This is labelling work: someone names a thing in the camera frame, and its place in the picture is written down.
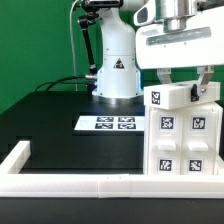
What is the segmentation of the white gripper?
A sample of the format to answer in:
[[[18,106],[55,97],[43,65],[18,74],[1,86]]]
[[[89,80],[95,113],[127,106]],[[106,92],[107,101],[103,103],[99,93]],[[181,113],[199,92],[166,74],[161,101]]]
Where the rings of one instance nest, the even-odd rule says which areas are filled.
[[[224,9],[190,17],[182,31],[164,33],[162,24],[142,26],[136,33],[136,58],[141,69],[158,69],[162,84],[172,82],[170,68],[199,66],[191,89],[191,101],[198,101],[207,92],[213,65],[224,65]]]

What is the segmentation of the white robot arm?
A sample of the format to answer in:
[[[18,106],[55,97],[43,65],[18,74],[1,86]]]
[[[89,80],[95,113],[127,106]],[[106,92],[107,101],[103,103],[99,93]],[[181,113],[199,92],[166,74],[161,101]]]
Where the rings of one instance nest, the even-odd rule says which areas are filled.
[[[112,101],[134,99],[141,69],[155,69],[162,83],[171,68],[196,67],[194,99],[224,65],[224,0],[90,0],[99,14],[103,65],[96,95]]]

